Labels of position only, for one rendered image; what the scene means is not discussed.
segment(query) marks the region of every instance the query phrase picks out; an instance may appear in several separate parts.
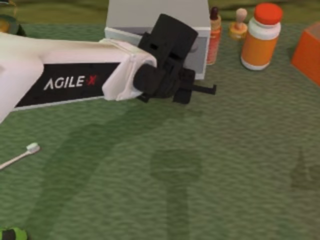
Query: black and green object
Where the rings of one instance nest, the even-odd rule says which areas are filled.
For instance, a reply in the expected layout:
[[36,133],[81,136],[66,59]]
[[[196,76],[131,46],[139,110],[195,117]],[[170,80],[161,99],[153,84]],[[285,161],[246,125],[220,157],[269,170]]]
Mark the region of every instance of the black and green object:
[[29,240],[25,230],[18,227],[0,228],[0,240]]
[[8,34],[13,34],[18,36],[26,36],[26,33],[23,27],[18,23],[16,19],[17,5],[11,0],[0,0],[0,5],[1,4],[14,6],[13,16],[10,16],[7,14],[0,14],[0,22],[2,22],[3,24],[8,24],[8,29],[5,32]]

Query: dropper bottle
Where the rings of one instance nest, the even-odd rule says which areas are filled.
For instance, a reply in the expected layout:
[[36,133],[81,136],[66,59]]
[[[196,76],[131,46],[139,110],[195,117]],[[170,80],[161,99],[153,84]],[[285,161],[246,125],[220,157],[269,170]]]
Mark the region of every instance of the dropper bottle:
[[222,32],[221,16],[219,15],[219,9],[216,6],[211,8],[210,23],[211,23],[211,34],[210,34],[210,42],[208,47],[207,59],[206,59],[207,65],[213,65],[216,62],[220,38],[221,38],[221,32]]

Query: robotic arm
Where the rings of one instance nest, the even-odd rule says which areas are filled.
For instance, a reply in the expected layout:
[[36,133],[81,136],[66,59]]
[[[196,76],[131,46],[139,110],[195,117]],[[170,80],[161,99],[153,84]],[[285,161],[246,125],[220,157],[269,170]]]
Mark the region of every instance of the robotic arm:
[[0,33],[0,124],[11,111],[96,98],[122,101],[170,98],[181,104],[194,86],[183,68],[197,32],[161,14],[138,47],[127,42],[35,39]]

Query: black bracket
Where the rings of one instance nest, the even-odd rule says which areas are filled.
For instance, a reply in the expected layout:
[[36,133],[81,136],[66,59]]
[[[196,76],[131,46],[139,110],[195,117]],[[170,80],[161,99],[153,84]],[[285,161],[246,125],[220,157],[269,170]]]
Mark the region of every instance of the black bracket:
[[183,22],[161,14],[151,33],[144,33],[138,47],[157,60],[157,67],[144,64],[134,76],[133,85],[143,92],[140,100],[147,103],[150,98],[170,98],[188,104],[192,92],[214,95],[212,88],[194,85],[196,73],[184,68],[184,62],[198,33]]

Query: toothbrush handle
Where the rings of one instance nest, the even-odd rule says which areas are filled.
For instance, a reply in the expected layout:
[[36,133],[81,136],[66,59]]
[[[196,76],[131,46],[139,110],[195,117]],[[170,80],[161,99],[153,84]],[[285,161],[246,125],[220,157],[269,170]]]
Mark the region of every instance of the toothbrush handle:
[[4,169],[4,168],[6,168],[7,166],[9,166],[9,165],[11,165],[11,164],[19,161],[20,159],[24,158],[24,157],[27,156],[27,155],[29,155],[29,152],[28,152],[28,151],[20,154],[19,156],[16,156],[15,158],[12,158],[12,159],[9,160],[9,161],[6,161],[5,163],[3,163],[3,164],[0,165],[0,170],[2,170],[2,169]]

